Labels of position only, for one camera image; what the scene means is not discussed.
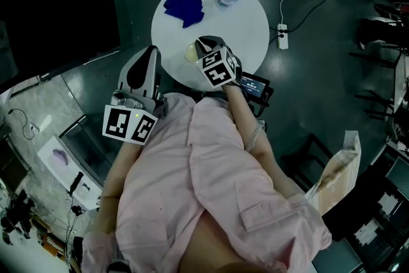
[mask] power strip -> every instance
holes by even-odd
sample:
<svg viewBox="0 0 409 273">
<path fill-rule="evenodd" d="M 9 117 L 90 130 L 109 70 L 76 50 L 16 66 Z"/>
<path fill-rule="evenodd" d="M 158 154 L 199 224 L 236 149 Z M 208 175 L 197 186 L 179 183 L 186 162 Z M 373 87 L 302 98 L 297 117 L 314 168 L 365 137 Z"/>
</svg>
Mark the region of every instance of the power strip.
<svg viewBox="0 0 409 273">
<path fill-rule="evenodd" d="M 288 32 L 287 32 L 287 25 L 285 24 L 278 24 L 277 25 L 277 33 L 279 35 L 279 48 L 282 50 L 288 49 Z"/>
</svg>

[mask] round white table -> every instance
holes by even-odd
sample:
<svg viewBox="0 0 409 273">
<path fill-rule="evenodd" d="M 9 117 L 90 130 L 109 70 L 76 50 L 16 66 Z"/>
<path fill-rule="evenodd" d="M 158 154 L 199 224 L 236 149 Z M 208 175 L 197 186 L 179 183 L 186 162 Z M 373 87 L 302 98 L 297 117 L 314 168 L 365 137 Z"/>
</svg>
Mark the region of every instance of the round white table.
<svg viewBox="0 0 409 273">
<path fill-rule="evenodd" d="M 216 0 L 202 0 L 203 20 L 186 29 L 183 21 L 165 14 L 161 0 L 152 20 L 152 44 L 162 55 L 162 67 L 173 79 L 195 90 L 212 91 L 195 63 L 185 58 L 186 46 L 200 36 L 223 38 L 242 61 L 244 72 L 253 74 L 266 56 L 270 31 L 263 7 L 258 0 L 238 0 L 223 8 Z"/>
</svg>

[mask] paper bag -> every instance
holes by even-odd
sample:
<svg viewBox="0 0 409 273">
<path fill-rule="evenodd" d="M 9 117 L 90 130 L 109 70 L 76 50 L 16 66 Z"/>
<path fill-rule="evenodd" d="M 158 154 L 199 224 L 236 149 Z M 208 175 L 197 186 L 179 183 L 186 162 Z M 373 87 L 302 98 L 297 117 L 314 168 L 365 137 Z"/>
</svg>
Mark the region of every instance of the paper bag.
<svg viewBox="0 0 409 273">
<path fill-rule="evenodd" d="M 343 149 L 329 160 L 318 183 L 305 194 L 321 216 L 354 188 L 358 177 L 360 155 L 358 131 L 345 131 Z"/>
</svg>

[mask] person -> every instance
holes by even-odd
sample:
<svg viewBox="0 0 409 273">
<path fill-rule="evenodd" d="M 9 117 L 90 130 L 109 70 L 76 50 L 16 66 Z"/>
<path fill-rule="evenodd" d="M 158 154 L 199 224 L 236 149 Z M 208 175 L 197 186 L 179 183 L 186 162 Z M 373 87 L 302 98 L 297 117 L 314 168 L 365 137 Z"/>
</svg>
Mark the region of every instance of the person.
<svg viewBox="0 0 409 273">
<path fill-rule="evenodd" d="M 409 47 L 409 29 L 404 26 L 396 26 L 381 20 L 362 19 L 357 31 L 359 47 L 364 50 L 366 45 L 374 41 L 384 41 L 403 48 Z"/>
<path fill-rule="evenodd" d="M 241 89 L 223 89 L 228 102 L 167 94 L 146 144 L 123 144 L 84 236 L 83 272 L 303 272 L 330 245 Z"/>
</svg>

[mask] gray floor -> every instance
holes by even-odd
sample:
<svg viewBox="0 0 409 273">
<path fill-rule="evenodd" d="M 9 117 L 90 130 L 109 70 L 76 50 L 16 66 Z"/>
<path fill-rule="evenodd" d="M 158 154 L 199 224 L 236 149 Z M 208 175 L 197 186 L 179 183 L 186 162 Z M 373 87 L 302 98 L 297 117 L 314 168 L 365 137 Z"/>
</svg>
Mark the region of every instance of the gray floor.
<svg viewBox="0 0 409 273">
<path fill-rule="evenodd" d="M 80 66 L 65 74 L 81 109 L 100 130 L 104 105 L 109 103 L 119 72 L 127 59 L 151 43 L 151 20 L 160 0 L 116 0 L 123 52 Z M 279 1 L 259 0 L 271 26 L 279 22 Z M 284 23 L 294 28 L 321 0 L 284 2 Z M 367 167 L 385 138 L 383 122 L 364 114 L 365 104 L 353 97 L 364 89 L 392 95 L 393 71 L 348 56 L 359 18 L 373 15 L 368 0 L 328 0 L 305 24 L 289 35 L 289 49 L 273 42 L 259 76 L 274 88 L 270 108 L 262 118 L 277 157 L 306 133 L 315 133 L 332 152 L 342 147 L 345 130 L 358 130 L 362 144 L 361 170 Z M 162 89 L 173 87 L 163 72 Z"/>
</svg>

